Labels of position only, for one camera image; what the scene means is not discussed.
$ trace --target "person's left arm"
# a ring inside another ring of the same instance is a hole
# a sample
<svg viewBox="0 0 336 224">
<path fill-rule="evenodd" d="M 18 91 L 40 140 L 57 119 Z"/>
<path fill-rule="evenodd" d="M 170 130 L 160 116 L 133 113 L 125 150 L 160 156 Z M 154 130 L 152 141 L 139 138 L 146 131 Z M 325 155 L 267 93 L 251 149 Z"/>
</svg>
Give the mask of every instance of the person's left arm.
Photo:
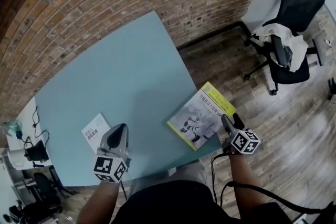
<svg viewBox="0 0 336 224">
<path fill-rule="evenodd" d="M 109 224 L 119 193 L 119 184 L 101 182 L 79 213 L 78 224 Z"/>
</svg>

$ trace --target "white cloth on chair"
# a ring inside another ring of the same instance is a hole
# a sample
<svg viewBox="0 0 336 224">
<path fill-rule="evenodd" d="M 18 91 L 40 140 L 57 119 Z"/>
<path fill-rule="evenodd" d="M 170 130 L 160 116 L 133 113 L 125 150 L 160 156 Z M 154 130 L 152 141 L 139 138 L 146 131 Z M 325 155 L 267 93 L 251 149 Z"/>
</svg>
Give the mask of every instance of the white cloth on chair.
<svg viewBox="0 0 336 224">
<path fill-rule="evenodd" d="M 259 40 L 263 42 L 271 42 L 271 35 L 280 37 L 282 45 L 289 47 L 293 53 L 289 71 L 295 72 L 300 68 L 308 48 L 308 44 L 303 40 L 303 36 L 293 36 L 291 30 L 281 24 L 269 24 L 258 27 L 253 34 L 258 36 Z"/>
</svg>

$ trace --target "chair wheel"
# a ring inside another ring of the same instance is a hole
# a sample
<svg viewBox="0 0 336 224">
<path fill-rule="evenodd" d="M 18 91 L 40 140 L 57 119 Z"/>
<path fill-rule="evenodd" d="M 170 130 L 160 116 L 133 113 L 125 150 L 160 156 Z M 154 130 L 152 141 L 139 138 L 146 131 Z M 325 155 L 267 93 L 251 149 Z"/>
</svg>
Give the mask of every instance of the chair wheel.
<svg viewBox="0 0 336 224">
<path fill-rule="evenodd" d="M 250 80 L 251 76 L 249 74 L 245 74 L 244 76 L 244 81 Z"/>
</svg>

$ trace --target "black and white cube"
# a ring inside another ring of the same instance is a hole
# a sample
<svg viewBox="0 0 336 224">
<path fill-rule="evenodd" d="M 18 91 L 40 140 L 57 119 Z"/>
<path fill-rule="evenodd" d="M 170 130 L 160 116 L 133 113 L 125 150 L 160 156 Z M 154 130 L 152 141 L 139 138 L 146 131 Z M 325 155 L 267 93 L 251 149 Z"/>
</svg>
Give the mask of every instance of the black and white cube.
<svg viewBox="0 0 336 224">
<path fill-rule="evenodd" d="M 253 132 L 239 131 L 231 145 L 242 154 L 252 154 L 260 144 L 260 139 Z"/>
<path fill-rule="evenodd" d="M 118 183 L 127 170 L 122 158 L 96 156 L 93 173 L 104 182 Z"/>
</svg>

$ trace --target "blue table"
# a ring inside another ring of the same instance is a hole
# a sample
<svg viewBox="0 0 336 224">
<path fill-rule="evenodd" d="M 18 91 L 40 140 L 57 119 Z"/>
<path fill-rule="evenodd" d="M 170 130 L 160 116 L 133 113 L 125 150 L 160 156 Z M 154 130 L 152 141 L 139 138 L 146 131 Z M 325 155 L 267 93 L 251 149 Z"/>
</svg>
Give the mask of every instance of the blue table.
<svg viewBox="0 0 336 224">
<path fill-rule="evenodd" d="M 129 127 L 131 180 L 220 148 L 217 136 L 193 151 L 166 124 L 196 92 L 156 12 L 120 28 L 65 66 L 37 94 L 50 159 L 65 186 L 97 185 L 94 153 L 81 130 L 101 112 Z"/>
</svg>

